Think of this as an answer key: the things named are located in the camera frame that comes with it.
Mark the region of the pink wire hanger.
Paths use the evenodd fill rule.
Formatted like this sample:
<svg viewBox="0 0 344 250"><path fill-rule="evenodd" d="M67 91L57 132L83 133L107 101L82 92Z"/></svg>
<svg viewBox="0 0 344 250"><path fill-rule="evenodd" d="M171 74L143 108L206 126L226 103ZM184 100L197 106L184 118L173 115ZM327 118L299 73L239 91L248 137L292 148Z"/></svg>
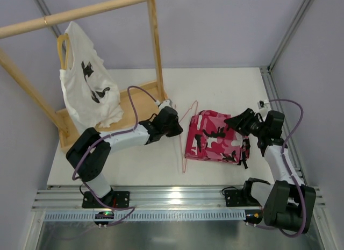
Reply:
<svg viewBox="0 0 344 250"><path fill-rule="evenodd" d="M185 157L185 150L187 144L187 137L189 132L189 124L192 116L197 113L198 110L198 100L193 101L189 108L185 111L182 117L179 119L181 125L185 125L184 132L177 136L176 141L176 167L177 173L182 175L187 172L188 159Z"/></svg>

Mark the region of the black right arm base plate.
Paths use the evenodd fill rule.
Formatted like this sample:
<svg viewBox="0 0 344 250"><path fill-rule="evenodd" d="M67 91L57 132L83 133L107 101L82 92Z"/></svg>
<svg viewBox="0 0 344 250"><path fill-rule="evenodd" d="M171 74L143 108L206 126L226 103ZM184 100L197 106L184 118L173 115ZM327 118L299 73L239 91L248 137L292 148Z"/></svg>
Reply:
<svg viewBox="0 0 344 250"><path fill-rule="evenodd" d="M261 207L261 204L242 189L225 188L222 191L227 207Z"/></svg>

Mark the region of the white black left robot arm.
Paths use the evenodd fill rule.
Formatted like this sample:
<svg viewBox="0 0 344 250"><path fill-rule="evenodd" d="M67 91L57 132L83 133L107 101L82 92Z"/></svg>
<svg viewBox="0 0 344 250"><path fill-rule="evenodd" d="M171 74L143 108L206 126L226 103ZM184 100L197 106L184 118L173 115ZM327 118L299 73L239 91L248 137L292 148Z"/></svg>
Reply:
<svg viewBox="0 0 344 250"><path fill-rule="evenodd" d="M86 129L66 153L66 159L74 168L73 180L80 179L88 187L91 199L84 203L97 203L109 209L128 209L120 205L117 193L111 188L102 174L103 167L111 153L134 146L149 145L180 135L178 113L171 106L159 107L159 113L147 120L138 122L132 128L117 130L113 133L100 133L91 127Z"/></svg>

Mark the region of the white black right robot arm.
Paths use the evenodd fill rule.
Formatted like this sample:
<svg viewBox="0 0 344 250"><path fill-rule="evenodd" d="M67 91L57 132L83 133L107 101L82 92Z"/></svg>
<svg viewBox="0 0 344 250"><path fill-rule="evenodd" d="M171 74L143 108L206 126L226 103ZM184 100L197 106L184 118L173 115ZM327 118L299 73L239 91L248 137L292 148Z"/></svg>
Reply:
<svg viewBox="0 0 344 250"><path fill-rule="evenodd" d="M270 110L265 120L260 120L258 113L246 109L224 122L241 135L257 137L257 146L270 167L274 184L255 178L246 182L249 196L263 207L264 223L288 237L297 237L309 230L316 192L305 185L292 165L286 141L281 137L284 118L283 113Z"/></svg>

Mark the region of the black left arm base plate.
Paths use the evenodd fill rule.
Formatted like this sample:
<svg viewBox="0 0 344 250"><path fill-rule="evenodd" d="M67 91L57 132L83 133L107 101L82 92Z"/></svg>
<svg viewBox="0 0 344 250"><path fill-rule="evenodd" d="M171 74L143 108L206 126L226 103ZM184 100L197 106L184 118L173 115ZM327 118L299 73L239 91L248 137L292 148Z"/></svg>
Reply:
<svg viewBox="0 0 344 250"><path fill-rule="evenodd" d="M124 209L129 207L130 192L129 191L110 191L103 198L99 199L106 207ZM90 191L86 191L83 196L82 208L96 209L103 206L94 198Z"/></svg>

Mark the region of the pink camouflage trousers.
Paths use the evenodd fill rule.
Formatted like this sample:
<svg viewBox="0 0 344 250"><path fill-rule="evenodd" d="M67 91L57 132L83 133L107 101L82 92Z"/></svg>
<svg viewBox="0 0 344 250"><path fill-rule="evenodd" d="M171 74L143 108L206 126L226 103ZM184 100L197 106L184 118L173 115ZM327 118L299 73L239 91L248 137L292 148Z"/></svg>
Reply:
<svg viewBox="0 0 344 250"><path fill-rule="evenodd" d="M248 169L250 139L229 128L231 115L203 110L190 119L184 157L243 165Z"/></svg>

